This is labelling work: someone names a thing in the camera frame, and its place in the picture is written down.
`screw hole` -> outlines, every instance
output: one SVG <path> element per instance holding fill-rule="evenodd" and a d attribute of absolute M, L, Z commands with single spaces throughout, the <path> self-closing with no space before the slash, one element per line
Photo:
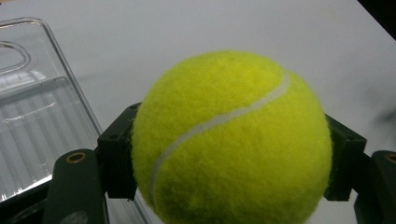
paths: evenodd
<path fill-rule="evenodd" d="M 87 154 L 85 154 L 84 152 L 75 152 L 75 153 L 69 155 L 66 158 L 66 161 L 69 163 L 78 163 L 78 162 L 85 160 L 86 157 L 87 157 Z"/>

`transparent plastic box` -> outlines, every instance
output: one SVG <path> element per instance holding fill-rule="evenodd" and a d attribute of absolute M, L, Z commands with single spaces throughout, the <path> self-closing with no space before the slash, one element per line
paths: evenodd
<path fill-rule="evenodd" d="M 100 133 L 48 25 L 0 21 L 0 203 L 49 181 L 60 156 L 96 148 Z M 139 198 L 107 207 L 110 223 L 149 223 Z"/>

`ball felt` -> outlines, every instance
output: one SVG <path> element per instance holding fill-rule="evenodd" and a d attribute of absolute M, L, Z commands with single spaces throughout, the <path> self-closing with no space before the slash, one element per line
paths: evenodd
<path fill-rule="evenodd" d="M 165 223 L 304 223 L 331 170 L 315 94 L 249 52 L 171 68 L 139 107 L 132 144 L 138 187 Z"/>

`white table surface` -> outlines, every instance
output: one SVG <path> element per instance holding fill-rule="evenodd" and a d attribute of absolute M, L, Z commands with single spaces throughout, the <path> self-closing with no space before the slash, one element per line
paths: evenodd
<path fill-rule="evenodd" d="M 0 21 L 19 17 L 49 24 L 103 129 L 178 61 L 240 49 L 300 74 L 327 114 L 368 139 L 367 154 L 396 148 L 396 42 L 356 0 L 14 0 L 0 6 Z M 323 200 L 309 223 L 356 223 L 355 197 Z"/>

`yellow tennis ball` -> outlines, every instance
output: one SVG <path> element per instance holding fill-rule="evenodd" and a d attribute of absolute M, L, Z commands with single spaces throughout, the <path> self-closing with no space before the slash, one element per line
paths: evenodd
<path fill-rule="evenodd" d="M 165 223 L 304 223 L 331 170 L 315 94 L 248 52 L 170 69 L 140 106 L 132 141 L 138 187 Z"/>

